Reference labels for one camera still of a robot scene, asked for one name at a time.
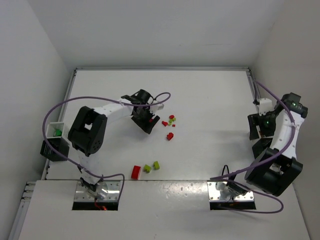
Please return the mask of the dark green 2x2 lego brick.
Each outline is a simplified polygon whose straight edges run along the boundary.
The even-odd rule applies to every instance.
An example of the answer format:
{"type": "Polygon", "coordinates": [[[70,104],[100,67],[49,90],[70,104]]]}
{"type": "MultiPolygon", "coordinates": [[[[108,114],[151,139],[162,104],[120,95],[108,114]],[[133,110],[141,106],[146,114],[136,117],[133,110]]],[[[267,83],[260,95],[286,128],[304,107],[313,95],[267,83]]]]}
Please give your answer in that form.
{"type": "Polygon", "coordinates": [[[55,137],[61,137],[63,135],[63,131],[61,129],[56,129],[54,136],[55,137]]]}

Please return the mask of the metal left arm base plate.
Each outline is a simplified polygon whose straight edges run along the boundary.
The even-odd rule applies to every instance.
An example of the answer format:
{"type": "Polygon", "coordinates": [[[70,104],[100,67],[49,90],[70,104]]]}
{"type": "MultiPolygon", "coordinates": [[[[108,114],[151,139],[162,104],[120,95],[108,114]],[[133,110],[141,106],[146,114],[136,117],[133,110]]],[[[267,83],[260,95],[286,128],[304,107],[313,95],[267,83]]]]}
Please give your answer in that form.
{"type": "Polygon", "coordinates": [[[74,201],[93,202],[94,199],[97,199],[99,202],[117,202],[119,200],[122,183],[121,180],[99,182],[96,190],[92,191],[78,182],[75,189],[74,201]]]}

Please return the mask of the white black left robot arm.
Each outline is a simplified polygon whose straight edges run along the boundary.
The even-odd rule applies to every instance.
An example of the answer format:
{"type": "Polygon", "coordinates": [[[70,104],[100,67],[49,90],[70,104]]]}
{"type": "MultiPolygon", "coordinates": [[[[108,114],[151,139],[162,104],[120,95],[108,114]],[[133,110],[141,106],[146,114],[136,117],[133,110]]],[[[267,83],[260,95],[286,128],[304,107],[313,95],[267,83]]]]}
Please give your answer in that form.
{"type": "Polygon", "coordinates": [[[103,198],[103,175],[97,152],[103,146],[107,126],[131,117],[138,127],[150,134],[160,120],[156,112],[163,108],[163,103],[143,89],[132,95],[123,95],[119,100],[104,106],[80,108],[69,130],[68,140],[79,157],[80,182],[90,195],[97,199],[103,198]]]}

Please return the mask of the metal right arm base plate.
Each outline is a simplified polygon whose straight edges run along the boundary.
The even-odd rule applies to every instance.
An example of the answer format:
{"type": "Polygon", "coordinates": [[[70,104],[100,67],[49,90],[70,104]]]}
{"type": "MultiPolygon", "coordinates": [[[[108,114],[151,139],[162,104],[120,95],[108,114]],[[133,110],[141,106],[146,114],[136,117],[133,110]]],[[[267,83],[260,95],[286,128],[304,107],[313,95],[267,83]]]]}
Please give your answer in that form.
{"type": "Polygon", "coordinates": [[[236,183],[226,181],[208,181],[208,197],[211,202],[253,201],[254,193],[236,183]]]}

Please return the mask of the red curved lego brick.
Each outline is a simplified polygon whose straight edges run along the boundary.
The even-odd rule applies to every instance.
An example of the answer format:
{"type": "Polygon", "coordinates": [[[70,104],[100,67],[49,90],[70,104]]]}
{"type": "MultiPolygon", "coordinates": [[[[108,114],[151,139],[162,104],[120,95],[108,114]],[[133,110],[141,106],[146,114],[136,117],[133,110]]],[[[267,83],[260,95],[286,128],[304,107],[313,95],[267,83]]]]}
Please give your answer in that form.
{"type": "Polygon", "coordinates": [[[132,180],[138,180],[141,173],[141,166],[135,165],[131,172],[131,179],[132,180]]]}

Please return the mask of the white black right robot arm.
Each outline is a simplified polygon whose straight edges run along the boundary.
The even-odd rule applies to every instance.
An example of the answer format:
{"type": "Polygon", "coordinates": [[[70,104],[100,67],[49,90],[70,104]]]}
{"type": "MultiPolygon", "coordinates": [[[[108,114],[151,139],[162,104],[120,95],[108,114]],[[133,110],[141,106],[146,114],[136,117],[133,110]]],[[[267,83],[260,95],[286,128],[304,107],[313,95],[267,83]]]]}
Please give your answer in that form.
{"type": "Polygon", "coordinates": [[[249,139],[254,162],[245,173],[245,181],[267,194],[280,196],[302,172],[296,144],[308,108],[301,96],[288,93],[272,105],[270,99],[258,100],[259,112],[248,115],[249,139]]]}

